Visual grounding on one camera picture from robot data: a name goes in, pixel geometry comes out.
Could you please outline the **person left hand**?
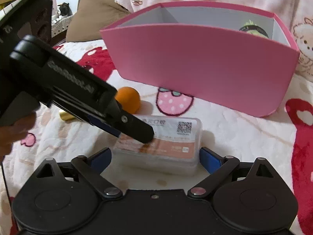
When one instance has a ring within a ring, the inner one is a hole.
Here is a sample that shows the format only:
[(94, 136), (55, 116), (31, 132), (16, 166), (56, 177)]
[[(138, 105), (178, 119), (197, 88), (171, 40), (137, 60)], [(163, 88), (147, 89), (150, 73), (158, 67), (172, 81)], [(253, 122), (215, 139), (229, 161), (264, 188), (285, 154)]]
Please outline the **person left hand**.
[(12, 145), (16, 141), (20, 141), (27, 137), (28, 131), (32, 129), (36, 122), (36, 113), (33, 112), (30, 115), (21, 118), (11, 126), (1, 127), (0, 134), (0, 156), (1, 162), (6, 155), (9, 155), (12, 151)]

